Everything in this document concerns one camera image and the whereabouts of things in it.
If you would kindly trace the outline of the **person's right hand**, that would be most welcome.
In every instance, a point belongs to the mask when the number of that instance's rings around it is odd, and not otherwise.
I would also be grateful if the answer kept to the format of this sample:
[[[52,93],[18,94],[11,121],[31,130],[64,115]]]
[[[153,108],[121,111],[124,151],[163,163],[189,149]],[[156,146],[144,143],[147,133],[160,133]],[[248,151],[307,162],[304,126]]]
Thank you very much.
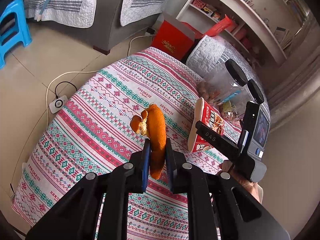
[[[219,164],[221,172],[228,172],[235,180],[238,181],[259,203],[262,203],[259,196],[258,183],[250,182],[244,176],[239,174],[237,170],[233,167],[233,163],[229,160],[224,160],[223,163]]]

